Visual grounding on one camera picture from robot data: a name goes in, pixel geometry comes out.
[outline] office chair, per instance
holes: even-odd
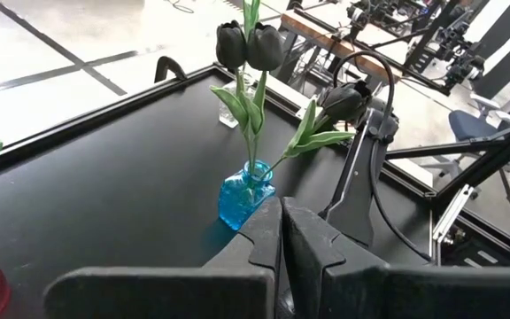
[[[499,104],[485,97],[480,97],[473,93],[469,97],[476,102],[480,115],[479,117],[475,117],[474,115],[461,110],[452,111],[448,115],[450,128],[456,137],[456,141],[475,142],[481,140],[502,139],[506,134],[510,133],[510,113],[502,112]],[[489,112],[494,112],[501,119],[501,123],[497,128],[487,122]],[[421,165],[421,167],[442,169],[438,175],[439,177],[444,177],[449,174],[453,179],[462,171],[460,167],[460,161],[462,159],[465,157],[478,159],[480,156],[480,153],[464,153],[461,154],[459,158],[450,160],[442,155],[436,155],[433,157],[438,161],[436,164],[425,164]],[[503,169],[510,172],[510,164],[503,167]],[[479,188],[475,188],[474,192],[472,192],[472,195],[470,196],[471,199],[476,199],[480,191],[481,190]]]

